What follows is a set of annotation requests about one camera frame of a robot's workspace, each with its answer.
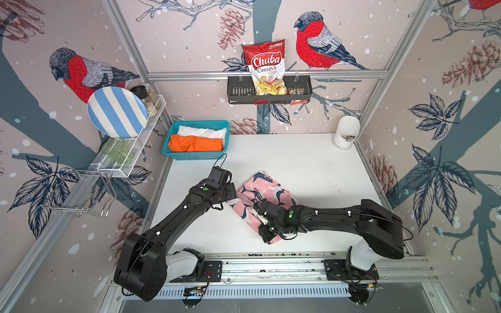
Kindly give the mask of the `pink patterned cloth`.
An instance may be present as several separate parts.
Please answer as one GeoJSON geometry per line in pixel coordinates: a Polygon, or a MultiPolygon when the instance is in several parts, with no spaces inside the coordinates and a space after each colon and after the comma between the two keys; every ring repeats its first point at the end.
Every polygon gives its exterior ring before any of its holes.
{"type": "Polygon", "coordinates": [[[266,172],[254,174],[237,191],[236,196],[237,198],[228,201],[226,206],[231,207],[255,233],[258,233],[258,228],[263,225],[257,211],[253,208],[255,203],[265,200],[287,210],[300,204],[289,190],[284,189],[266,172]]]}

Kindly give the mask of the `white shorts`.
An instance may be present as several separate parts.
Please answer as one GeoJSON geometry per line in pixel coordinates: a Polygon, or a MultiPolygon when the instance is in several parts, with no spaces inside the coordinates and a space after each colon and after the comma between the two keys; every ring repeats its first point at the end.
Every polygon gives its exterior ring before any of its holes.
{"type": "Polygon", "coordinates": [[[225,139],[227,129],[213,130],[213,129],[198,129],[194,127],[179,126],[177,134],[180,136],[195,136],[209,139],[225,139]]]}

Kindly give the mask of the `orange cloth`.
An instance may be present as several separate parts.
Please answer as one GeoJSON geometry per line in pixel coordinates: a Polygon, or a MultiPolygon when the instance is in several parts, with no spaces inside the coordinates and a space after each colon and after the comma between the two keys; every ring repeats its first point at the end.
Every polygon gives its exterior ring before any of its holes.
{"type": "Polygon", "coordinates": [[[217,152],[224,149],[222,139],[171,135],[168,148],[174,153],[217,152]]]}

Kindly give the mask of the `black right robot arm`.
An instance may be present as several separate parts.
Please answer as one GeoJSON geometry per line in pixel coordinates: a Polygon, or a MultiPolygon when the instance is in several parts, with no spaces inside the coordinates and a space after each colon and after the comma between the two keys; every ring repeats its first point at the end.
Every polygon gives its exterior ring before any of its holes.
{"type": "Polygon", "coordinates": [[[331,209],[302,205],[285,209],[265,200],[254,204],[253,209],[263,220],[258,233],[267,244],[277,236],[289,240],[299,233],[344,232],[362,238],[348,249],[347,269],[368,272],[381,258],[404,258],[402,220],[372,200],[363,199],[356,206],[331,209]]]}

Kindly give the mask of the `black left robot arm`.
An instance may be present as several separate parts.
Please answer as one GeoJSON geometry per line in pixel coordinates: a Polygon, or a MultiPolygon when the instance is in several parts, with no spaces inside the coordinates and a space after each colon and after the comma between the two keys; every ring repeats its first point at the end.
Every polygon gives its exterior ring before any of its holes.
{"type": "Polygon", "coordinates": [[[204,213],[236,198],[232,173],[214,166],[211,173],[190,188],[169,215],[142,234],[132,233],[123,242],[113,281],[142,300],[151,301],[167,281],[192,275],[202,259],[191,250],[168,255],[179,236],[204,213]]]}

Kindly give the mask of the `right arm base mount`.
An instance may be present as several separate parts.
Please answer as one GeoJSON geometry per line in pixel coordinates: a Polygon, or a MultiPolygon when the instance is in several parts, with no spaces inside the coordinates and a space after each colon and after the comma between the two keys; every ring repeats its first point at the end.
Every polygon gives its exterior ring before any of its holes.
{"type": "Polygon", "coordinates": [[[323,261],[327,280],[343,282],[359,282],[363,280],[379,280],[378,271],[373,264],[368,271],[362,271],[347,264],[346,260],[327,259],[323,261]]]}

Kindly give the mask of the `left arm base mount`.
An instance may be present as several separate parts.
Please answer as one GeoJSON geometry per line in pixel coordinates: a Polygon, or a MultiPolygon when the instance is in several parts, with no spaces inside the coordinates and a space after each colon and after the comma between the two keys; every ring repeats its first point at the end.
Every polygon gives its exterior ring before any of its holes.
{"type": "Polygon", "coordinates": [[[183,249],[166,257],[166,282],[220,282],[221,261],[205,261],[205,255],[194,249],[183,249]]]}

